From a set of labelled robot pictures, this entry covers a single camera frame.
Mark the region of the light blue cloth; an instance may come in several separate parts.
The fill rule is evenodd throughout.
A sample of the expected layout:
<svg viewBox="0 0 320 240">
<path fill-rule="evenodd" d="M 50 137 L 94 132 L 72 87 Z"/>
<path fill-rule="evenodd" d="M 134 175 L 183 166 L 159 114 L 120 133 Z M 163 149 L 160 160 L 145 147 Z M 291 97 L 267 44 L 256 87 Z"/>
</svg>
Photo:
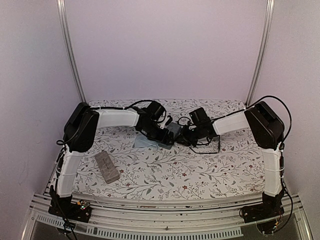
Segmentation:
<svg viewBox="0 0 320 240">
<path fill-rule="evenodd" d="M 133 143 L 134 148 L 158 148 L 157 142 L 149 140 L 146 136 L 138 134 Z"/>
</svg>

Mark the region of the blue-grey glasses case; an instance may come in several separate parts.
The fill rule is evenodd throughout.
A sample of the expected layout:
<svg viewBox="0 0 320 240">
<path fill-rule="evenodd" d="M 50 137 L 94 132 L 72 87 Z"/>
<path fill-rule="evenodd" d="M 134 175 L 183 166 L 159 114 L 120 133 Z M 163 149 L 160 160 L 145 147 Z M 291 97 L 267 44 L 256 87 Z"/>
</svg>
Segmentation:
<svg viewBox="0 0 320 240">
<path fill-rule="evenodd" d="M 175 139 L 178 137 L 178 135 L 180 134 L 181 129 L 182 129 L 182 127 L 181 127 L 179 124 L 175 123 L 175 122 L 169 123 L 166 128 L 167 128 L 170 132 L 173 133 L 173 140 L 174 140 L 174 141 L 175 141 Z M 158 146 L 159 146 L 160 148 L 167 149 L 167 150 L 170 150 L 173 145 L 174 145 L 174 143 L 172 143 L 172 144 L 159 143 L 159 144 L 158 144 Z"/>
</svg>

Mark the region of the beige-grey glasses case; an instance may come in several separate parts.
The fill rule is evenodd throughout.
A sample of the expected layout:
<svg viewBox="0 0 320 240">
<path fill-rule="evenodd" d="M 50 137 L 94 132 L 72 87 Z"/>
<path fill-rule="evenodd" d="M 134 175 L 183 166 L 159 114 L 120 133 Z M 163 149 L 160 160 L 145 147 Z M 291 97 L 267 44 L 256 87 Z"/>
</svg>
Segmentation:
<svg viewBox="0 0 320 240">
<path fill-rule="evenodd" d="M 106 151 L 96 154 L 94 159 L 106 184 L 111 184 L 120 179 L 120 174 Z"/>
</svg>

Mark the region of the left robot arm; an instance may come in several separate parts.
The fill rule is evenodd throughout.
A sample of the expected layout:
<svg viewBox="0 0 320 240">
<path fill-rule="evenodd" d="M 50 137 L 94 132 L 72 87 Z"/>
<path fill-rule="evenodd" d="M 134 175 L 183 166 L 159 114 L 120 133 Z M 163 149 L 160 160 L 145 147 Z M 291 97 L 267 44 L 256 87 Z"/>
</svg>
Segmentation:
<svg viewBox="0 0 320 240">
<path fill-rule="evenodd" d="M 72 186 L 78 165 L 94 144 L 96 130 L 104 127 L 134 127 L 148 140 L 171 146 L 175 135 L 166 127 L 167 119 L 159 120 L 165 108 L 150 100 L 148 106 L 139 108 L 134 103 L 127 107 L 77 105 L 64 126 L 64 135 L 56 144 L 62 146 L 62 160 L 58 164 L 55 193 L 60 197 L 55 209 L 63 216 L 74 213 L 74 205 L 66 200 L 72 196 Z"/>
</svg>

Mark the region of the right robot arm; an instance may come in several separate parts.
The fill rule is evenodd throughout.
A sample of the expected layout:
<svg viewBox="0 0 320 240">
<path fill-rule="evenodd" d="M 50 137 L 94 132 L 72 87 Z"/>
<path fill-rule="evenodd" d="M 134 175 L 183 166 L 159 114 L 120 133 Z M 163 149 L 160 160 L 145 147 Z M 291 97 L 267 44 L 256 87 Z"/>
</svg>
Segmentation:
<svg viewBox="0 0 320 240">
<path fill-rule="evenodd" d="M 202 107 L 198 108 L 190 112 L 190 121 L 181 126 L 175 138 L 176 143 L 192 150 L 200 139 L 211 141 L 226 133 L 249 128 L 264 161 L 264 203 L 258 208 L 262 218 L 269 218 L 278 210 L 277 201 L 285 194 L 283 150 L 291 131 L 285 128 L 284 122 L 264 101 L 266 98 L 263 96 L 250 106 L 213 119 L 207 116 Z"/>
</svg>

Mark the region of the thin black-framed glasses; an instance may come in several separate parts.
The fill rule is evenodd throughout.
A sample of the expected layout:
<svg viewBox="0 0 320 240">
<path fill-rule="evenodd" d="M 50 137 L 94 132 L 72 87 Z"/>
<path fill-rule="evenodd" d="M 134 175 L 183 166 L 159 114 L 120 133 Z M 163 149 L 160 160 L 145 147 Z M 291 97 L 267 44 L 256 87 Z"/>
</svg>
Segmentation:
<svg viewBox="0 0 320 240">
<path fill-rule="evenodd" d="M 189 149 L 198 155 L 216 155 L 221 151 L 221 136 L 207 137 L 205 141 L 197 143 Z"/>
</svg>

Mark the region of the front aluminium rail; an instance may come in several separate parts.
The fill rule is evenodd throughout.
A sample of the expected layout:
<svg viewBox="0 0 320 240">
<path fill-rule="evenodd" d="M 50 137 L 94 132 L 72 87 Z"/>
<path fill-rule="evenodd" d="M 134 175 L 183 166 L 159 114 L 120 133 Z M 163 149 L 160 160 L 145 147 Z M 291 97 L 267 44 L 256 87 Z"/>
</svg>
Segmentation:
<svg viewBox="0 0 320 240">
<path fill-rule="evenodd" d="M 272 218 L 245 222 L 240 210 L 260 204 L 260 194 L 200 200 L 132 200 L 75 194 L 74 200 L 90 203 L 87 223 L 73 221 L 73 230 L 62 218 L 49 214 L 48 193 L 31 200 L 24 240 L 310 240 L 312 234 L 298 195 L 282 199 L 284 215 L 277 232 L 265 234 Z"/>
</svg>

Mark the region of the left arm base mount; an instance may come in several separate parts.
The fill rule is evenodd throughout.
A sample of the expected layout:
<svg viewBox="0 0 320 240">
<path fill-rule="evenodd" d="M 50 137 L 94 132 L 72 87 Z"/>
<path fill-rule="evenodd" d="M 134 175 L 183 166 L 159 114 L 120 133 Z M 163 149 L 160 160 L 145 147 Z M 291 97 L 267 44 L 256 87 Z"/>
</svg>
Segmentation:
<svg viewBox="0 0 320 240">
<path fill-rule="evenodd" d="M 51 197 L 48 213 L 66 220 L 75 220 L 88 223 L 91 217 L 92 208 L 90 204 L 84 200 L 72 203 L 72 195 L 68 197 L 60 197 L 54 186 L 50 186 L 49 194 Z"/>
</svg>

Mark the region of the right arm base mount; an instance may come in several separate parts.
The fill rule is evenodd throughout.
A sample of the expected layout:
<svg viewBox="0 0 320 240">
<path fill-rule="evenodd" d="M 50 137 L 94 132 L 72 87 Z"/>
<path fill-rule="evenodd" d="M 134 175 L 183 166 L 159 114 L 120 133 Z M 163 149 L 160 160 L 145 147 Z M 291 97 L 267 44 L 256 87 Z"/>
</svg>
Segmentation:
<svg viewBox="0 0 320 240">
<path fill-rule="evenodd" d="M 282 205 L 283 195 L 269 196 L 262 194 L 262 203 L 247 205 L 239 210 L 239 216 L 245 223 L 256 222 L 282 215 L 285 211 Z"/>
</svg>

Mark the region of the right aluminium post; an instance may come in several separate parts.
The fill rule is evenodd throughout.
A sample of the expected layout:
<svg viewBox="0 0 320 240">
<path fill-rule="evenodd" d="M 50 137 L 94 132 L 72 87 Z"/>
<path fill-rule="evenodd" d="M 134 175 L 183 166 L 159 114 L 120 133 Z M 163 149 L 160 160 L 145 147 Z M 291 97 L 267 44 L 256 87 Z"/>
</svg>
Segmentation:
<svg viewBox="0 0 320 240">
<path fill-rule="evenodd" d="M 265 17 L 262 28 L 262 35 L 258 50 L 258 56 L 256 59 L 255 67 L 253 70 L 252 80 L 249 86 L 249 91 L 245 100 L 245 105 L 248 106 L 253 102 L 253 98 L 256 92 L 256 88 L 258 86 L 260 73 L 263 66 L 264 56 L 266 53 L 266 48 L 269 40 L 269 35 L 272 26 L 273 14 L 274 14 L 275 1 L 267 0 L 266 1 L 266 9 L 265 9 Z"/>
</svg>

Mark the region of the aluminium post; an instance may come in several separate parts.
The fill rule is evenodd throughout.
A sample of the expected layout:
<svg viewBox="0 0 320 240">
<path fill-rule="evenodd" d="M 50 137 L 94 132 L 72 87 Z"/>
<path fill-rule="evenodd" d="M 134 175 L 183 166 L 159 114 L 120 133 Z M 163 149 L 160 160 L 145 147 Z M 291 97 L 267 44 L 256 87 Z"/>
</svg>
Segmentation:
<svg viewBox="0 0 320 240">
<path fill-rule="evenodd" d="M 62 30 L 62 36 L 64 39 L 65 49 L 68 57 L 68 61 L 71 68 L 72 77 L 74 80 L 74 84 L 76 87 L 76 91 L 78 93 L 78 97 L 81 102 L 87 102 L 85 91 L 83 89 L 83 85 L 80 79 L 76 58 L 73 50 L 72 39 L 70 35 L 67 11 L 66 11 L 66 1 L 65 0 L 57 0 L 57 10 L 60 21 L 60 26 Z"/>
<path fill-rule="evenodd" d="M 253 98 L 256 92 L 256 88 L 258 86 L 260 73 L 263 66 L 264 56 L 266 53 L 266 48 L 269 40 L 269 35 L 272 26 L 273 14 L 274 14 L 275 1 L 267 0 L 266 1 L 266 9 L 265 9 L 265 17 L 262 28 L 262 35 L 258 50 L 258 56 L 256 59 L 255 67 L 253 70 L 252 80 L 249 86 L 249 91 L 245 100 L 245 105 L 248 106 L 253 102 Z"/>
</svg>

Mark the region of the left aluminium post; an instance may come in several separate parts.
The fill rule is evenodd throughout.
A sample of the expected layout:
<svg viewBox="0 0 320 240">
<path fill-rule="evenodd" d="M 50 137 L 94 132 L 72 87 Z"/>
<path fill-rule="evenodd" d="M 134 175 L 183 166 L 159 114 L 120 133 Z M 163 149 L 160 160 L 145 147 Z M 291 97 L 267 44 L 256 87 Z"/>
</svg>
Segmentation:
<svg viewBox="0 0 320 240">
<path fill-rule="evenodd" d="M 76 87 L 76 91 L 78 93 L 78 97 L 81 102 L 87 102 L 85 91 L 83 89 L 83 85 L 80 79 L 76 58 L 73 50 L 72 39 L 70 35 L 67 11 L 66 11 L 66 1 L 65 0 L 57 0 L 57 10 L 60 21 L 60 26 L 62 30 L 62 36 L 64 39 L 65 49 L 68 57 L 68 61 L 71 68 L 72 77 L 74 80 L 74 84 Z"/>
</svg>

